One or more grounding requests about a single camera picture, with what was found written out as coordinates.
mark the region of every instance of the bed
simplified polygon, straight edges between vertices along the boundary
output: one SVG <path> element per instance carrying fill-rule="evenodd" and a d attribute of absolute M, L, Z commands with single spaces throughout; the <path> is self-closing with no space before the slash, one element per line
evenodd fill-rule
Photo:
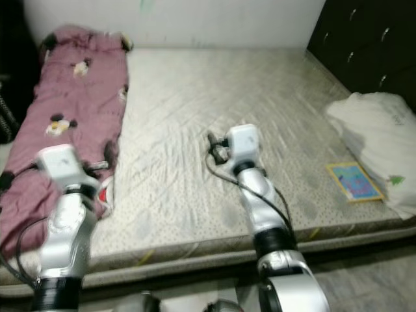
<path fill-rule="evenodd" d="M 205 168 L 208 130 L 261 131 L 261 158 L 289 203 L 303 252 L 409 237 L 381 201 L 349 204 L 327 173 L 354 161 L 324 108 L 350 93 L 293 49 L 135 49 L 114 180 L 115 210 L 92 237 L 84 287 L 255 259 L 239 191 Z M 36 252 L 23 254 L 34 274 Z M 0 295 L 31 291 L 0 268 Z"/>

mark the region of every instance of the mattress cover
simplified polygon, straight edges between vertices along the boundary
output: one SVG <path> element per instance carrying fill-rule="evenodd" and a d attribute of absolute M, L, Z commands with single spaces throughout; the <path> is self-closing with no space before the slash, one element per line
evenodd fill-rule
<path fill-rule="evenodd" d="M 349 93 L 298 50 L 136 49 L 119 139 L 113 214 L 92 237 L 85 287 L 255 259 L 239 190 L 210 175 L 208 130 L 261 132 L 261 160 L 284 194 L 301 251 L 416 233 L 381 201 L 347 202 L 328 163 L 354 161 L 325 106 Z M 23 255 L 34 274 L 36 253 Z M 0 269 L 0 294 L 28 293 Z"/>

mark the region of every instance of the book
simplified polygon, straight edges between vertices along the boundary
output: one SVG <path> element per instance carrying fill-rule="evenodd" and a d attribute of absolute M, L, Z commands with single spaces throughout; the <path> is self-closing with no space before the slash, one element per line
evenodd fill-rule
<path fill-rule="evenodd" d="M 348 201 L 380 200 L 384 198 L 358 162 L 342 162 L 326 166 L 331 176 L 345 193 Z"/>

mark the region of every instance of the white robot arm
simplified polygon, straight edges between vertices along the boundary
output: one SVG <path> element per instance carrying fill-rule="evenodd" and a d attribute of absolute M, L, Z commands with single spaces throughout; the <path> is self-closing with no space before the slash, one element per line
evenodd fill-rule
<path fill-rule="evenodd" d="M 99 182 L 85 173 L 69 144 L 43 149 L 37 165 L 63 194 L 47 221 L 32 311 L 77 311 L 97 222 L 93 201 Z"/>
<path fill-rule="evenodd" d="M 209 153 L 215 163 L 225 164 L 241 189 L 257 252 L 261 311 L 328 312 L 328 301 L 296 248 L 289 221 L 274 205 L 275 188 L 264 171 L 256 167 L 259 164 L 257 128 L 251 124 L 233 127 L 219 140 L 210 134 L 209 142 Z M 220 149 L 227 150 L 227 159 L 221 156 Z"/>

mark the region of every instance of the floor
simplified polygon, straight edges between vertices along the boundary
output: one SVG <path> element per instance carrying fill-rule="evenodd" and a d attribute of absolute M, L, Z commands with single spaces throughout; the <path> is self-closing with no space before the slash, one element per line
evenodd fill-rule
<path fill-rule="evenodd" d="M 416 244 L 413 244 L 346 260 L 312 264 L 311 268 L 326 293 L 332 312 L 416 312 L 415 263 Z M 207 302 L 218 297 L 234 300 L 238 297 L 245 312 L 260 312 L 255 287 L 240 285 L 236 293 L 234 284 L 232 279 L 225 279 L 153 293 L 162 300 L 163 312 L 203 311 Z M 84 302 L 80 312 L 109 312 L 123 300 L 123 296 L 110 298 L 111 294 L 101 295 L 99 300 Z M 21 304 L 9 303 L 0 311 L 26 310 Z"/>

